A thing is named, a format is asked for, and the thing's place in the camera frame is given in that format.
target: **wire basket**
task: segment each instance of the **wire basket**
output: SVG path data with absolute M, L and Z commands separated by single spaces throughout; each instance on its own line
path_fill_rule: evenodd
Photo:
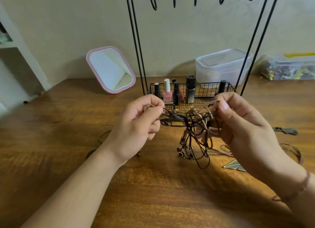
M 160 85 L 160 93 L 164 91 L 164 84 L 159 84 Z M 213 101 L 213 98 L 215 97 L 215 93 L 218 92 L 219 90 L 219 85 L 220 83 L 199 83 L 196 84 L 196 90 L 195 90 L 195 100 L 193 103 L 186 103 L 186 101 L 180 101 L 179 105 L 175 105 L 173 103 L 166 103 L 165 108 L 168 110 L 189 110 L 191 107 L 204 104 L 210 101 Z M 170 84 L 171 91 L 174 91 L 174 85 L 173 83 Z M 186 96 L 186 84 L 179 84 L 179 89 L 182 91 L 183 96 Z M 154 83 L 150 84 L 150 87 L 148 89 L 147 94 L 154 94 Z M 230 91 L 235 91 L 234 87 L 227 82 L 225 86 L 224 92 L 230 92 Z M 178 118 L 167 118 L 167 119 L 161 119 L 161 121 L 179 121 Z

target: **table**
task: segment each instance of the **table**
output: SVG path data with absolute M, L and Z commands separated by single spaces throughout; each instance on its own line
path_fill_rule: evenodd
M 148 78 L 162 82 L 164 77 Z M 315 82 L 268 81 L 251 76 L 244 98 L 270 122 L 293 127 L 277 133 L 297 146 L 315 172 Z M 140 79 L 119 94 L 95 79 L 67 79 L 0 121 L 0 224 L 19 227 L 85 161 L 124 106 L 142 95 Z M 300 227 L 274 193 L 249 174 L 223 169 L 232 160 L 211 156 L 200 170 L 176 148 L 183 128 L 161 126 L 140 157 L 113 177 L 92 227 Z M 219 148 L 223 142 L 214 140 Z

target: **hand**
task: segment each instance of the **hand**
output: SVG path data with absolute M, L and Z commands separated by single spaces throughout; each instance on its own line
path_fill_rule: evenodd
M 270 186 L 271 173 L 293 160 L 279 146 L 269 123 L 241 96 L 225 92 L 215 100 L 220 101 L 214 105 L 220 137 L 249 174 Z
M 143 106 L 146 104 L 156 107 L 147 108 L 143 112 Z M 163 101 L 152 94 L 129 103 L 101 147 L 110 150 L 118 163 L 123 165 L 159 131 L 160 121 L 157 119 L 162 114 L 163 107 Z

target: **translucent plastic box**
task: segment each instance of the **translucent plastic box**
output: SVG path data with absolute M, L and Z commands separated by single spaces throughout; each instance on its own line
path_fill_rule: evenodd
M 205 55 L 196 59 L 196 80 L 199 83 L 220 82 L 225 79 L 236 85 L 241 72 L 246 52 L 239 49 L 228 49 Z M 253 55 L 249 54 L 239 84 L 243 82 Z
M 263 55 L 255 67 L 269 80 L 315 79 L 315 53 Z

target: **person's left hand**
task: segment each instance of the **person's left hand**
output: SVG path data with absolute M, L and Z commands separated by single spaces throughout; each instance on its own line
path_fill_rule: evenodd
M 148 94 L 129 103 L 120 114 L 114 128 L 100 149 L 110 151 L 120 165 L 136 155 L 147 140 L 151 140 L 160 129 L 160 121 L 164 102 L 158 97 Z

